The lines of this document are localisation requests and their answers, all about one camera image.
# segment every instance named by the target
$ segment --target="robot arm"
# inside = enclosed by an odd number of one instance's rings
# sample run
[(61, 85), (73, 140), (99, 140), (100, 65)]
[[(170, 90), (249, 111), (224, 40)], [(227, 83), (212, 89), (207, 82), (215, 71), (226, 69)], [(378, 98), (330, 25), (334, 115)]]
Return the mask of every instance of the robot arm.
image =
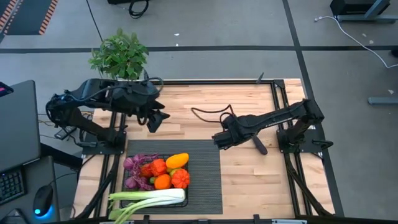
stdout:
[(216, 133), (212, 138), (219, 149), (228, 149), (252, 139), (264, 128), (293, 119), (298, 119), (298, 121), (286, 130), (285, 138), (287, 142), (297, 144), (303, 138), (304, 132), (311, 125), (321, 123), (324, 116), (315, 100), (303, 100), (259, 116), (250, 114), (236, 117), (230, 114), (221, 123), (224, 131)]
[(75, 126), (97, 136), (99, 141), (117, 144), (118, 135), (114, 129), (103, 128), (81, 115), (79, 106), (101, 108), (128, 116), (136, 115), (140, 125), (147, 125), (150, 132), (156, 132), (164, 119), (170, 115), (160, 112), (164, 105), (156, 101), (160, 90), (146, 79), (141, 82), (123, 82), (92, 78), (74, 91), (54, 94), (46, 104), (49, 119), (62, 128)]

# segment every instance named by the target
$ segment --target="wooden tabletop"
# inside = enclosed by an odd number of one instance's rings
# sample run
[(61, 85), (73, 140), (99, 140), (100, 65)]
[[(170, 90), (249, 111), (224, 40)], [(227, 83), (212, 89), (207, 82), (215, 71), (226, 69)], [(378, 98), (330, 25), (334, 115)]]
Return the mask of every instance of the wooden tabletop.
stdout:
[[(299, 79), (285, 79), (289, 103), (304, 98)], [(165, 113), (171, 114), (156, 133), (149, 133), (146, 126), (139, 126), (136, 118), (127, 118), (129, 139), (211, 139), (214, 133), (222, 131), (220, 124), (204, 123), (190, 111), (191, 107), (203, 110), (220, 110), (232, 104), (239, 115), (264, 114), (274, 111), (270, 85), (167, 85), (159, 102), (164, 104)], [(218, 120), (219, 114), (200, 114), (205, 119)], [(96, 110), (94, 122), (109, 126), (111, 113)], [(199, 218), (207, 219), (252, 219), (253, 214), (260, 218), (293, 218), (287, 173), (283, 154), (279, 152), (277, 126), (263, 129), (258, 137), (268, 149), (268, 155), (262, 156), (252, 141), (220, 151), (221, 184), (223, 194), (222, 215), (150, 215), (151, 220)], [(307, 153), (301, 153), (305, 180), (308, 188), (318, 201), (333, 213), (333, 205), (326, 182), (322, 161)], [(123, 179), (123, 160), (119, 163), (116, 191), (121, 191)], [(109, 169), (113, 157), (109, 159)], [(81, 170), (74, 206), (79, 214), (97, 191), (100, 181), (103, 156), (97, 155)], [(302, 194), (296, 185), (300, 209), (305, 213)], [(106, 214), (108, 190), (104, 193), (101, 216)], [(133, 215), (132, 219), (142, 219), (143, 215)]]

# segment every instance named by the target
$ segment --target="potted plant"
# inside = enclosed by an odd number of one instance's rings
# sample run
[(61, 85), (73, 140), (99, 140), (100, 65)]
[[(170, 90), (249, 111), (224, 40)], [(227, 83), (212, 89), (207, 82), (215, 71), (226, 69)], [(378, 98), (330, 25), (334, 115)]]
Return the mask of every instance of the potted plant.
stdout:
[(92, 50), (93, 58), (88, 62), (91, 69), (98, 69), (101, 78), (105, 75), (113, 80), (137, 80), (147, 63), (148, 50), (139, 43), (137, 35), (129, 37), (118, 29), (116, 35), (102, 41), (99, 50)]

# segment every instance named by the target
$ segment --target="leek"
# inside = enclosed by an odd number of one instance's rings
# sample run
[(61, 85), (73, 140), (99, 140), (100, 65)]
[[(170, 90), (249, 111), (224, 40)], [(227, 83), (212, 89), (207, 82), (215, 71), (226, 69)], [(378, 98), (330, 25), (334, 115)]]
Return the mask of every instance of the leek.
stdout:
[(115, 224), (120, 224), (141, 208), (183, 202), (185, 200), (185, 191), (184, 189), (167, 189), (148, 192), (118, 192), (109, 195), (111, 206), (113, 206), (117, 200), (141, 200), (140, 202), (130, 203), (125, 208), (111, 211), (108, 218), (110, 220), (115, 220)]

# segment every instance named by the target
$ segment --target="gray floor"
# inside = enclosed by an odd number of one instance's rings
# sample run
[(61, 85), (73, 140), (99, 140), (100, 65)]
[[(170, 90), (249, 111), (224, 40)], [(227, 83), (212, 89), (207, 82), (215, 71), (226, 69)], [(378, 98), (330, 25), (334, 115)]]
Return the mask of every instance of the gray floor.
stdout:
[[(122, 27), (136, 32), (148, 47), (206, 45), (293, 46), (284, 6), (280, 0), (156, 0), (139, 20), (121, 6), (105, 0), (89, 0), (101, 35), (106, 38)], [(289, 0), (302, 46), (356, 45), (333, 21), (314, 22), (330, 16), (329, 0)], [(398, 11), (392, 1), (388, 12)], [(343, 24), (364, 44), (398, 45), (398, 24)], [(43, 36), (6, 36), (0, 49), (48, 49), (98, 47), (100, 38), (84, 0), (59, 0)], [(380, 52), (388, 64), (398, 63)], [(373, 107), (369, 96), (398, 97), (398, 68), (385, 69), (366, 51), (304, 52), (308, 74), (318, 104), (326, 119), (330, 149), (341, 201), (347, 217), (398, 220), (398, 107)], [(39, 113), (54, 93), (78, 88), (90, 70), (90, 53), (0, 54), (1, 81), (14, 84), (33, 79), (37, 84)], [(162, 78), (302, 78), (294, 51), (237, 50), (151, 52), (147, 70)], [(40, 125), (42, 134), (52, 127)], [(42, 141), (67, 153), (80, 149), (68, 141), (42, 137)], [(57, 174), (69, 172), (57, 167)], [(75, 177), (60, 179), (68, 192), (60, 198), (65, 213), (73, 202)]]

